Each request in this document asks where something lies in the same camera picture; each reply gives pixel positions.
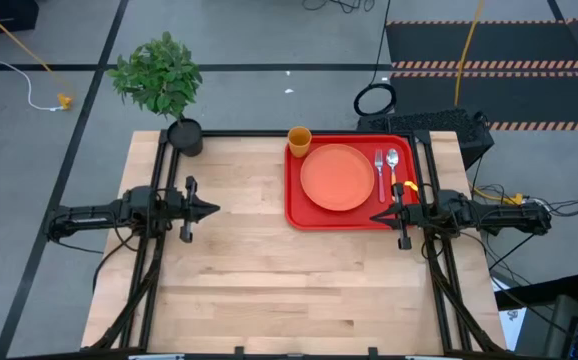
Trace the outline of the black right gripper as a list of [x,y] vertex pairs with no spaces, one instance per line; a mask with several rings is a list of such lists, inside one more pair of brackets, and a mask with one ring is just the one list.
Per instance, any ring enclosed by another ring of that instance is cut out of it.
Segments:
[[401,229],[401,237],[398,239],[398,248],[400,250],[411,250],[411,238],[408,235],[407,227],[416,226],[426,230],[431,227],[430,219],[428,218],[427,203],[422,199],[418,192],[414,192],[418,202],[415,204],[406,205],[403,200],[405,193],[403,183],[397,182],[392,185],[392,190],[396,196],[396,203],[391,204],[386,210],[372,216],[371,221],[389,227],[392,230],[398,229],[398,224]]

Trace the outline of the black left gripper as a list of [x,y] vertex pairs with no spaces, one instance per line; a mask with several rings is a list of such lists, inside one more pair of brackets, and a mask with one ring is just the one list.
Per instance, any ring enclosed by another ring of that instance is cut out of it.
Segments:
[[168,217],[170,219],[182,219],[179,238],[184,243],[193,241],[192,224],[199,223],[204,218],[218,212],[219,205],[201,200],[196,195],[197,181],[193,176],[187,176],[185,180],[184,195],[176,187],[166,189],[166,202]]

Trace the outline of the fork with red handle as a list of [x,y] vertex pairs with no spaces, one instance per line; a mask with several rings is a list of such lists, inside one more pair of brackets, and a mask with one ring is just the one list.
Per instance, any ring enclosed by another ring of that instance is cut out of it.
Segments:
[[382,157],[382,150],[381,149],[377,149],[375,152],[374,165],[375,165],[375,168],[377,171],[379,201],[381,203],[384,203],[386,201],[386,199],[385,199],[385,190],[384,190],[384,184],[383,184],[383,157]]

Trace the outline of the spoon with orange handle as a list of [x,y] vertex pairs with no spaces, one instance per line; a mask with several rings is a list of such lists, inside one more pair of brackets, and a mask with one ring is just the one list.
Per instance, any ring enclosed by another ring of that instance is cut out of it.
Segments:
[[399,155],[396,149],[391,148],[388,150],[386,155],[386,162],[390,167],[391,185],[395,185],[397,183],[396,166],[399,162]]

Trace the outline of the orange plastic plate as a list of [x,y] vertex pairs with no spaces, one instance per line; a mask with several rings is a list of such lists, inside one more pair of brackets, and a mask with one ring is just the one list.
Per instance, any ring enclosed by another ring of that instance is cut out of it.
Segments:
[[372,194],[375,176],[368,159],[343,144],[323,145],[313,150],[300,169],[300,184],[316,205],[331,211],[349,211]]

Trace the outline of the orange plastic cup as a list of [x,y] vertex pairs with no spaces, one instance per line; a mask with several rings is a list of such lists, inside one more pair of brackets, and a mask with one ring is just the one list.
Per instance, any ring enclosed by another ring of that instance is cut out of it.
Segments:
[[311,131],[303,126],[296,126],[288,132],[288,146],[290,153],[296,158],[304,157],[312,140]]

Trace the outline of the red plastic tray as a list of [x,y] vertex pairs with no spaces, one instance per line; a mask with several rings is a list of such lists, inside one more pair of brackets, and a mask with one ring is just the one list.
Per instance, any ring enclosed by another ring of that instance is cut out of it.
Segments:
[[[375,176],[374,189],[370,197],[359,207],[349,211],[331,211],[313,203],[303,192],[300,184],[300,169],[306,157],[316,148],[328,144],[349,145],[359,150],[372,165]],[[390,184],[388,165],[383,166],[384,203],[379,201],[377,171],[374,165],[375,152],[381,149],[387,153],[394,148],[399,155],[396,166],[397,180],[417,181],[416,162],[410,146],[409,137],[395,135],[315,135],[307,154],[302,158],[294,157],[289,149],[285,150],[284,159],[284,202],[285,217],[295,228],[300,230],[385,230],[387,226],[370,220],[386,210],[392,203],[388,186]]]

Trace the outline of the black plant pot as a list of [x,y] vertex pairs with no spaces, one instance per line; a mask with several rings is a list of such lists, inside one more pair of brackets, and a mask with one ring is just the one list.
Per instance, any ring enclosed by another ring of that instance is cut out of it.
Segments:
[[167,130],[170,145],[187,157],[195,157],[203,150],[201,125],[193,119],[182,119]]

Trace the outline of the green leafy plant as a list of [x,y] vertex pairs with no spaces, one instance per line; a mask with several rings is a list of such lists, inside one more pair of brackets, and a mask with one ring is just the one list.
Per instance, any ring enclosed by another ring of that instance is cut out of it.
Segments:
[[116,67],[106,74],[122,102],[129,98],[140,110],[176,121],[185,119],[185,109],[196,103],[203,84],[191,50],[168,31],[139,45],[128,57],[119,55]]

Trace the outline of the white paper sheet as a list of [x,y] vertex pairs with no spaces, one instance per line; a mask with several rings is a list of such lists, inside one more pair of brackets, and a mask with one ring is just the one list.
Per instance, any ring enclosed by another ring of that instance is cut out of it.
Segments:
[[522,329],[526,309],[503,310],[499,312],[506,348],[514,351]]

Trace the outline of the black hazard-striped floor mat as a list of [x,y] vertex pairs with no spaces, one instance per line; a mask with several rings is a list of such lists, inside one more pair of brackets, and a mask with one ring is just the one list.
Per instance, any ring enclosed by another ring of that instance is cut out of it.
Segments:
[[499,131],[578,131],[578,18],[393,21],[402,114],[480,110]]

